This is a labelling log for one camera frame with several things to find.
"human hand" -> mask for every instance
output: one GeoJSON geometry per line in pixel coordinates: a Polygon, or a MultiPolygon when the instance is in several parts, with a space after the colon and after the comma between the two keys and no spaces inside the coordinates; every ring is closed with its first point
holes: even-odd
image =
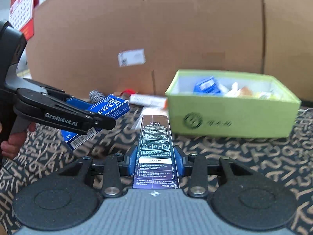
{"type": "MultiPolygon", "coordinates": [[[[36,130],[36,123],[31,123],[28,126],[28,129],[31,132],[34,132],[36,130]]],[[[19,132],[12,134],[8,141],[2,141],[0,147],[2,150],[2,155],[13,160],[14,157],[18,155],[18,152],[20,151],[20,148],[25,143],[27,137],[27,132],[19,132]]]]}

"blue product box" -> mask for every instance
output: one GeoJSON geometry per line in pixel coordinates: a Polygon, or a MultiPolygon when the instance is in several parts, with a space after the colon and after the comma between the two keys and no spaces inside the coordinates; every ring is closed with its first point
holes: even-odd
{"type": "Polygon", "coordinates": [[[210,94],[220,94],[221,91],[218,87],[218,82],[212,76],[208,79],[198,82],[193,90],[194,93],[210,93],[210,94]]]}
{"type": "MultiPolygon", "coordinates": [[[[118,98],[114,95],[109,95],[94,105],[90,105],[90,103],[76,98],[68,99],[66,102],[77,108],[89,110],[104,116],[109,116],[115,120],[130,110],[128,101],[118,98]]],[[[87,135],[79,135],[75,132],[68,132],[64,130],[61,130],[61,133],[65,142],[72,150],[74,150],[101,130],[102,129],[100,128],[93,127],[88,131],[87,135]]]]}

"barcode sticker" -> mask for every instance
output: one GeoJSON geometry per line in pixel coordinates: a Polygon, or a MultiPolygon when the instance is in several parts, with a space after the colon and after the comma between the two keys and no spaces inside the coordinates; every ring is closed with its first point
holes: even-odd
{"type": "Polygon", "coordinates": [[[129,51],[121,52],[118,54],[117,60],[118,60],[120,67],[136,65],[136,64],[144,64],[146,62],[145,50],[136,49],[136,50],[129,50],[129,51]]]}
{"type": "Polygon", "coordinates": [[[71,144],[72,148],[75,149],[96,134],[97,134],[96,129],[94,127],[92,127],[87,132],[87,135],[80,135],[76,140],[73,140],[73,142],[71,142],[70,144],[71,144]]]}
{"type": "Polygon", "coordinates": [[[213,86],[213,85],[214,85],[214,80],[209,80],[209,81],[206,81],[206,82],[202,83],[200,85],[200,89],[201,89],[201,91],[203,91],[204,89],[206,89],[206,88],[208,88],[210,86],[213,86]]]}

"green box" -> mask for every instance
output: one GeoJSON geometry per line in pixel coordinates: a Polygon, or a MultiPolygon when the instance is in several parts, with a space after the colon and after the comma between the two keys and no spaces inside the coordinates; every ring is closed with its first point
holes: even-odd
{"type": "Polygon", "coordinates": [[[165,95],[171,131],[197,136],[288,137],[301,104],[275,77],[230,71],[178,70],[165,95]],[[194,94],[195,84],[210,76],[229,89],[238,82],[239,88],[272,91],[280,99],[194,94]]]}

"vivx box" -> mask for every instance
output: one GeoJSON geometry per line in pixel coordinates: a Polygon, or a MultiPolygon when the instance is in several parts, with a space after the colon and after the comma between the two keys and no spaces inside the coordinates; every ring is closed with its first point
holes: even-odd
{"type": "Polygon", "coordinates": [[[133,188],[179,188],[167,116],[144,115],[142,118],[133,188]]]}
{"type": "MultiPolygon", "coordinates": [[[[81,109],[112,117],[115,120],[129,112],[128,101],[118,98],[114,95],[109,95],[94,105],[90,105],[88,102],[84,102],[75,98],[67,100],[67,103],[81,109]]],[[[101,130],[102,129],[100,128],[93,127],[88,131],[87,135],[79,135],[75,132],[68,132],[63,130],[61,130],[61,133],[65,142],[72,150],[74,150],[101,130]]]]}

